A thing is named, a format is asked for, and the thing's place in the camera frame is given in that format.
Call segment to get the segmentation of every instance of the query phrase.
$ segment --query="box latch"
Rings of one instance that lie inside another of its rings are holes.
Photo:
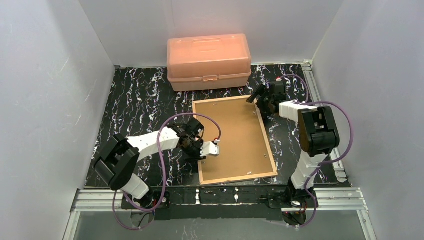
[[[219,76],[217,76],[217,75],[203,76],[203,77],[201,78],[201,80],[202,80],[203,82],[216,81],[216,80],[218,80],[218,79],[220,79],[220,77],[219,77]]]

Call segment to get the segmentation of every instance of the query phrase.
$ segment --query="plastic box lid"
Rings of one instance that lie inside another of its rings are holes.
[[[167,51],[170,82],[251,72],[252,58],[244,34],[169,39]]]

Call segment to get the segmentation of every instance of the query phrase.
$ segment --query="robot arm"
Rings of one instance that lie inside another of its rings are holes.
[[[208,155],[219,155],[216,142],[204,142],[199,136],[203,130],[204,126],[195,118],[187,124],[169,124],[160,133],[160,146],[163,151],[181,148],[198,160]],[[94,170],[113,191],[122,189],[140,200],[150,188],[133,172],[140,160],[158,153],[158,134],[155,131],[127,138],[121,134],[114,135],[95,158]]]
[[[316,173],[312,175],[314,171],[340,143],[333,111],[329,106],[307,106],[296,100],[288,100],[286,85],[282,81],[270,82],[269,88],[259,86],[247,102],[252,103],[257,97],[256,105],[263,117],[279,114],[282,118],[298,123],[302,151],[297,168],[287,184],[285,196],[287,202],[303,202],[310,198],[305,191],[307,179],[315,178]],[[312,192],[313,187],[314,181],[310,180],[307,189]]]

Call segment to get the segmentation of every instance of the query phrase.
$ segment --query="black marble surface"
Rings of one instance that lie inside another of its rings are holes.
[[[252,65],[251,70],[252,75],[245,87],[174,92],[167,80],[165,67],[118,69],[110,89],[94,154],[113,134],[138,136],[159,130],[161,124],[169,117],[178,113],[192,112],[192,101],[250,95],[258,85],[273,81],[277,76],[285,74],[304,76],[299,64]],[[287,77],[285,81],[290,99],[300,101],[306,99],[306,86],[293,77]],[[184,116],[176,121],[182,123],[187,122],[188,119],[189,116]],[[264,124],[277,165],[278,176],[231,182],[225,185],[287,184],[296,169],[301,153],[298,126],[295,122],[279,116],[268,117]],[[168,186],[198,186],[197,164],[184,161],[182,155],[180,149],[164,154],[168,173],[166,184]],[[162,185],[162,169],[158,154],[138,162],[134,173],[151,186]],[[317,184],[338,183],[333,167],[324,165],[316,176],[315,182]],[[107,187],[91,167],[85,186]]]

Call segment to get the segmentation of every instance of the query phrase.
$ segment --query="cork board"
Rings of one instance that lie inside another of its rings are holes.
[[[219,156],[198,162],[201,185],[242,181],[277,175],[261,113],[249,96],[193,101],[193,112],[214,119],[221,127]],[[212,141],[219,132],[208,119],[195,116],[204,126],[203,139]]]

